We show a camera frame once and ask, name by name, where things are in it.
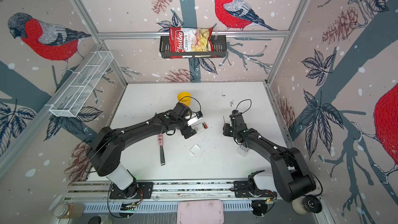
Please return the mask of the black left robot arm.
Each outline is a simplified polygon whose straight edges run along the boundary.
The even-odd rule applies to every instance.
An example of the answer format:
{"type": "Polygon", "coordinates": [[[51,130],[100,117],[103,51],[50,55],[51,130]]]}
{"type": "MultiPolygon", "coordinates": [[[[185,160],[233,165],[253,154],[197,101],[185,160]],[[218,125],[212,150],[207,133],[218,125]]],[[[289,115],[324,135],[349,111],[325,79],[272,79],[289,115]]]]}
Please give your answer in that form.
{"type": "Polygon", "coordinates": [[[106,177],[120,190],[134,187],[136,179],[121,164],[122,152],[131,145],[146,138],[179,130],[188,139],[197,132],[192,128],[203,117],[183,103],[177,103],[172,110],[157,113],[149,120],[125,128],[104,127],[87,150],[87,158],[100,177],[106,177]]]}

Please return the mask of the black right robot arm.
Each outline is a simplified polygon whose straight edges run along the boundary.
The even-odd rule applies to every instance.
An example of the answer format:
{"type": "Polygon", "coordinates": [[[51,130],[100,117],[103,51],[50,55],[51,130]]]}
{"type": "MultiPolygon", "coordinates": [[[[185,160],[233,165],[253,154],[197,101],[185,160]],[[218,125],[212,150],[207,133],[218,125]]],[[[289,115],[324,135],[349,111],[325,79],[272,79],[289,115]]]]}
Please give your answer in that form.
{"type": "Polygon", "coordinates": [[[223,135],[232,137],[239,145],[251,149],[271,165],[274,185],[286,202],[316,189],[316,182],[301,152],[296,148],[279,146],[264,138],[257,130],[247,128],[243,114],[233,110],[230,123],[224,124],[223,135]]]}

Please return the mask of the white battery cover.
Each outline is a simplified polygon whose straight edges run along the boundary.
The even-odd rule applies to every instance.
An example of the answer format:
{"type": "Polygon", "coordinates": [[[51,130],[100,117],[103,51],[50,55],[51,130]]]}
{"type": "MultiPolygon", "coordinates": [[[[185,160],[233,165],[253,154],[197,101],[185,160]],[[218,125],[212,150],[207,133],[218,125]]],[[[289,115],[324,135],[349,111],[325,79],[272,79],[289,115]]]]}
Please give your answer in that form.
{"type": "Polygon", "coordinates": [[[191,148],[190,148],[190,153],[192,155],[196,155],[199,153],[199,151],[201,150],[201,147],[198,144],[194,144],[191,148]]]}

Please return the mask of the white air conditioner remote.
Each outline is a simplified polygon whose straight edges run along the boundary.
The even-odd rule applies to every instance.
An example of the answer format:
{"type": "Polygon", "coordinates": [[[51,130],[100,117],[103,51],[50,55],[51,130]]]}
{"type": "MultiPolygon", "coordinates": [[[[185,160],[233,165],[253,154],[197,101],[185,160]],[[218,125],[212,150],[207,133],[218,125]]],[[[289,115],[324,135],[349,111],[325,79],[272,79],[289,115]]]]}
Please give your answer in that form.
{"type": "Polygon", "coordinates": [[[204,129],[204,127],[202,126],[202,123],[205,123],[205,122],[201,122],[201,123],[198,123],[198,124],[192,126],[192,129],[195,130],[196,133],[201,133],[201,132],[207,130],[207,129],[204,129]]]}

